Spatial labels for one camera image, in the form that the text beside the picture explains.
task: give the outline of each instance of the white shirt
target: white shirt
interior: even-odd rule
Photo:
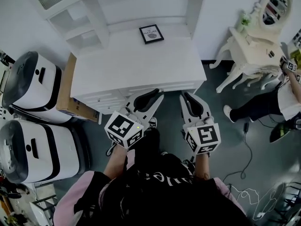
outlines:
[[[278,90],[278,105],[286,121],[301,111],[301,104],[293,94],[290,81]]]

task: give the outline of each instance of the oval mirror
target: oval mirror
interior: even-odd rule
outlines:
[[[263,22],[266,25],[277,24],[283,18],[286,17],[289,0],[270,0],[264,9]]]

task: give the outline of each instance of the forearm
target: forearm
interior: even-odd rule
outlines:
[[[207,153],[197,155],[195,176],[204,180],[208,180],[210,178],[209,156]]]
[[[296,96],[299,103],[301,103],[301,86],[295,78],[293,73],[287,73],[288,78],[290,79],[292,90],[294,95]]]
[[[120,176],[123,173],[126,156],[127,150],[120,145],[116,145],[103,172],[104,175],[108,176],[112,180]]]

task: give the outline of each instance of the mirror frame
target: mirror frame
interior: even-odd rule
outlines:
[[[266,31],[270,31],[270,32],[277,32],[277,31],[281,31],[281,29],[284,27],[285,23],[287,22],[290,14],[292,13],[292,4],[293,4],[293,0],[288,0],[287,1],[287,11],[284,14],[284,16],[282,16],[282,18],[279,20],[278,23],[275,24],[271,24],[271,25],[266,25],[263,22],[263,14],[265,12],[265,8],[267,6],[267,4],[269,3],[270,0],[260,0],[260,5],[261,5],[261,11],[259,13],[259,24],[261,29],[266,30]]]

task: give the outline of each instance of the black lid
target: black lid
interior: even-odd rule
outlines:
[[[4,88],[2,100],[2,106],[4,108],[8,109],[12,103],[25,95],[32,82],[38,57],[39,54],[32,51],[23,54],[16,60],[9,72],[8,80]]]
[[[1,164],[7,179],[22,183],[28,176],[28,162],[24,136],[18,121],[8,121],[0,130]]]

